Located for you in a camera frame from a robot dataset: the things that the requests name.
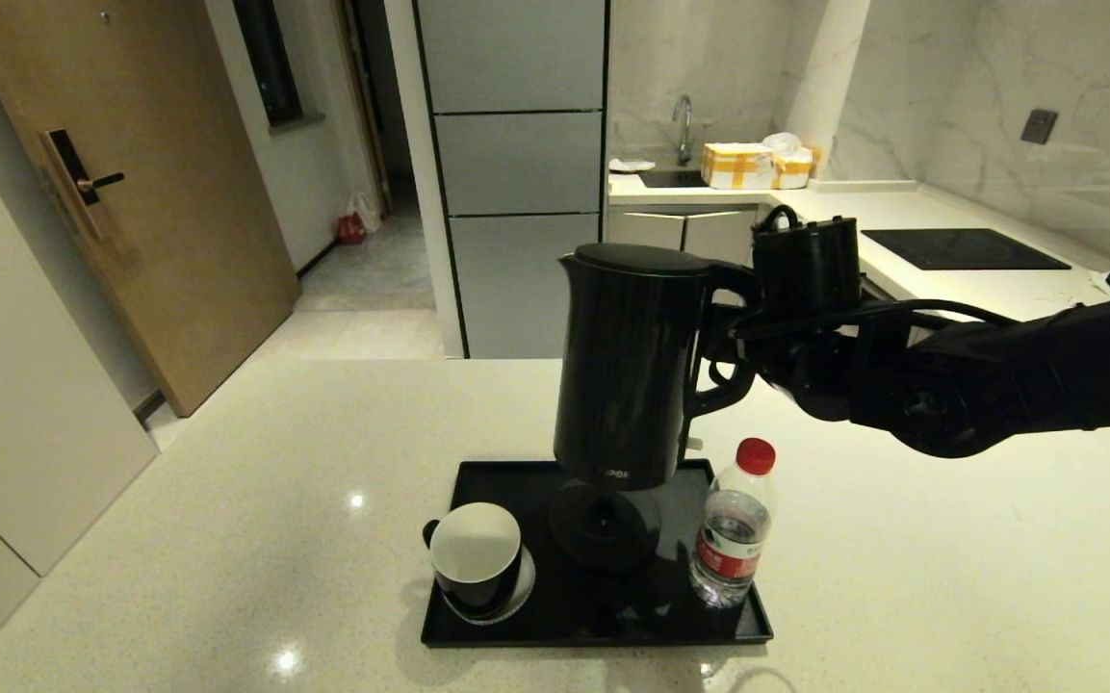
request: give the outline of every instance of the kettle lid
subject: kettle lid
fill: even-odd
[[[652,277],[696,277],[713,267],[707,260],[690,253],[629,242],[589,242],[576,249],[576,259],[608,271]]]

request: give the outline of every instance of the window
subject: window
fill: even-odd
[[[272,127],[300,121],[302,104],[294,72],[276,22],[276,8],[272,0],[234,0],[238,23],[246,39],[251,70],[255,71],[259,96],[264,99],[268,122]]]

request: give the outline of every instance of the speckled countertop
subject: speckled countertop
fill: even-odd
[[[779,453],[754,649],[420,644],[464,459],[548,459],[558,361],[251,364],[0,631],[0,692],[1110,690],[1110,430],[929,459],[757,383]]]

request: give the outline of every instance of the black electric kettle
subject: black electric kettle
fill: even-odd
[[[559,258],[572,288],[563,355],[555,460],[572,478],[639,491],[669,481],[686,451],[692,418],[734,404],[756,373],[737,364],[697,392],[700,333],[714,292],[758,303],[756,277],[740,264],[677,250],[595,242]]]

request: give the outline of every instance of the kitchen sink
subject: kitchen sink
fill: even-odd
[[[707,188],[698,170],[639,171],[644,188]]]

